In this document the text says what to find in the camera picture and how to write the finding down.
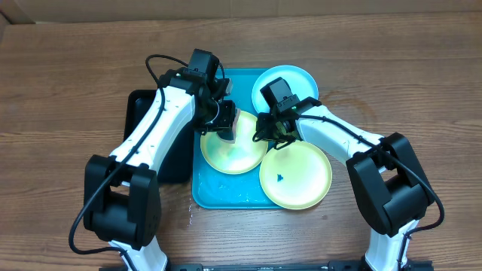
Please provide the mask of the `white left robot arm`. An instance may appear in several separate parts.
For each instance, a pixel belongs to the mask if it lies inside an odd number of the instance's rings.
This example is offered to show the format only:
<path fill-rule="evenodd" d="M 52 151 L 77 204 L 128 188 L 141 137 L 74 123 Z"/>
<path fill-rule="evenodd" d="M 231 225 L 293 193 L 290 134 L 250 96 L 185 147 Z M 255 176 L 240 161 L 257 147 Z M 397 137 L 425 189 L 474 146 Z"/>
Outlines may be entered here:
<path fill-rule="evenodd" d="M 165 270 L 168 257 L 156 238 L 161 202 L 158 177 L 179 135 L 187 130 L 234 138 L 238 110 L 227 99 L 229 78 L 180 68 L 157 78 L 151 104 L 134 130 L 107 157 L 93 155 L 85 167 L 79 224 L 109 243 L 128 270 Z"/>

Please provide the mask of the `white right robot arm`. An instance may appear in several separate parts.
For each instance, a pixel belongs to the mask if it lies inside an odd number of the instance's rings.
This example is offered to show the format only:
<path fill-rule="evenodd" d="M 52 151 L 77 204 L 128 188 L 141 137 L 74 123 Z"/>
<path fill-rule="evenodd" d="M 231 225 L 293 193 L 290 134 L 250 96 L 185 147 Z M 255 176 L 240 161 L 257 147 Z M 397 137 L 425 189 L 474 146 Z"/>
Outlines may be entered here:
<path fill-rule="evenodd" d="M 406 137 L 384 137 L 340 119 L 314 98 L 287 98 L 260 112 L 253 141 L 274 142 L 285 151 L 306 142 L 326 151 L 347 169 L 355 201 L 371 228 L 361 270 L 415 270 L 407 259 L 414 233 L 439 226 L 420 226 L 426 209 L 441 201 L 433 191 Z"/>

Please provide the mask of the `yellow plate with blue stain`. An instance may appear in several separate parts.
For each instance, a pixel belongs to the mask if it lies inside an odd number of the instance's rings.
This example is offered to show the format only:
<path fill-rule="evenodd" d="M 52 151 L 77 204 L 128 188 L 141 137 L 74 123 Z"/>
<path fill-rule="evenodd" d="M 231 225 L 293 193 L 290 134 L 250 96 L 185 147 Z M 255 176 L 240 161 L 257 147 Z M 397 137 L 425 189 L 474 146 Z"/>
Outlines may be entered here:
<path fill-rule="evenodd" d="M 221 140 L 216 132 L 200 137 L 200 150 L 206 162 L 219 172 L 238 175 L 254 169 L 261 163 L 268 150 L 268 142 L 252 141 L 257 118 L 241 111 L 236 124 L 234 143 Z"/>

